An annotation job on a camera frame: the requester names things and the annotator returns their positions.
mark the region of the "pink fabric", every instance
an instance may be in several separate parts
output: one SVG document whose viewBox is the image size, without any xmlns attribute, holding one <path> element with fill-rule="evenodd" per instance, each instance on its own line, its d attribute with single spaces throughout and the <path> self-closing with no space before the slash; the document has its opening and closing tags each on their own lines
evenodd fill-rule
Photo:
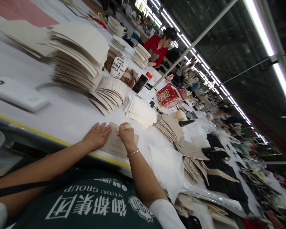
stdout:
<svg viewBox="0 0 286 229">
<path fill-rule="evenodd" d="M 30 0 L 0 0 L 0 16 L 7 20 L 26 20 L 37 27 L 59 24 Z"/>
</svg>

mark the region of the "handwritten label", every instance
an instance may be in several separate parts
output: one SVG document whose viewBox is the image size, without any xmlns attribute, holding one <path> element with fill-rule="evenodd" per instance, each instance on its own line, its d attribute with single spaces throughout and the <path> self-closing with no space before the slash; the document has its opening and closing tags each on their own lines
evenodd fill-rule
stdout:
<svg viewBox="0 0 286 229">
<path fill-rule="evenodd" d="M 121 57 L 116 57 L 113 61 L 110 70 L 110 75 L 116 77 L 117 79 L 120 79 L 124 74 L 127 65 L 128 65 L 127 62 L 125 62 Z"/>
</svg>

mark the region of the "red bottle cap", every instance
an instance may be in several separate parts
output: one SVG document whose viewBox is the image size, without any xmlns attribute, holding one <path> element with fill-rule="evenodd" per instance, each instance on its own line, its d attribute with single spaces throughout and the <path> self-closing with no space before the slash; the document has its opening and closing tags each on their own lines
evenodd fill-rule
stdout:
<svg viewBox="0 0 286 229">
<path fill-rule="evenodd" d="M 150 78 L 150 79 L 153 77 L 153 75 L 150 74 L 150 72 L 147 72 L 146 75 L 147 75 L 147 77 Z"/>
</svg>

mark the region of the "gift box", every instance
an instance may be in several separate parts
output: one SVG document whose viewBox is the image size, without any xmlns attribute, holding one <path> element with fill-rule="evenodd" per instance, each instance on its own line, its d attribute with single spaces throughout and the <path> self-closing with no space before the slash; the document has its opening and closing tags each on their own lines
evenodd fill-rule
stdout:
<svg viewBox="0 0 286 229">
<path fill-rule="evenodd" d="M 173 84 L 167 84 L 157 92 L 159 105 L 165 108 L 172 108 L 184 101 L 179 89 Z"/>
</svg>

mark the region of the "yellow table edge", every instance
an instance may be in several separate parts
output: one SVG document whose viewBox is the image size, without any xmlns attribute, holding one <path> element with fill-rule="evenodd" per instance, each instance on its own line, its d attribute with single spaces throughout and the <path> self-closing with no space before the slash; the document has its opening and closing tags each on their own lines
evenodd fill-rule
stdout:
<svg viewBox="0 0 286 229">
<path fill-rule="evenodd" d="M 53 136 L 51 136 L 51 135 L 49 135 L 49 134 L 43 133 L 43 132 L 41 132 L 41 131 L 39 131 L 39 130 L 36 130 L 36 129 L 34 129 L 34 128 L 32 128 L 32 127 L 29 127 L 29 126 L 27 126 L 27 125 L 25 125 L 25 124 L 22 124 L 22 123 L 20 123 L 20 122 L 17 122 L 17 121 L 15 121 L 15 120 L 12 120 L 12 119 L 10 119 L 10 118 L 7 118 L 7 117 L 5 117 L 5 116 L 3 116 L 3 115 L 0 115 L 0 119 L 2 119 L 2 120 L 4 120 L 4 121 L 7 121 L 7 122 L 9 122 L 9 123 L 12 123 L 12 124 L 14 124 L 14 125 L 16 125 L 16 126 L 25 128 L 25 129 L 27 129 L 27 130 L 33 132 L 33 133 L 39 134 L 39 135 L 41 135 L 41 136 L 43 136 L 43 137 L 45 137 L 45 138 L 48 138 L 48 139 L 50 139 L 50 140 L 52 140 L 52 141 L 54 141 L 54 142 L 60 143 L 60 144 L 62 144 L 62 145 L 68 146 L 68 147 L 71 146 L 71 144 L 68 143 L 68 142 L 62 141 L 62 140 L 60 140 L 60 139 L 58 139 L 58 138 L 55 138 L 55 137 L 53 137 Z M 91 154 L 91 155 L 94 155 L 94 156 L 96 156 L 96 157 L 102 158 L 103 160 L 105 160 L 105 161 L 107 161 L 107 162 L 110 162 L 110 163 L 113 163 L 113 164 L 115 164 L 115 165 L 119 165 L 119 166 L 122 166 L 122 167 L 124 167 L 124 168 L 130 169 L 130 165 L 128 165 L 127 163 L 120 162 L 120 161 L 118 161 L 118 160 L 114 160 L 114 159 L 112 159 L 112 158 L 109 158 L 109 157 L 100 155 L 100 154 L 98 154 L 98 153 L 96 153 L 96 152 L 91 152 L 90 154 Z"/>
</svg>

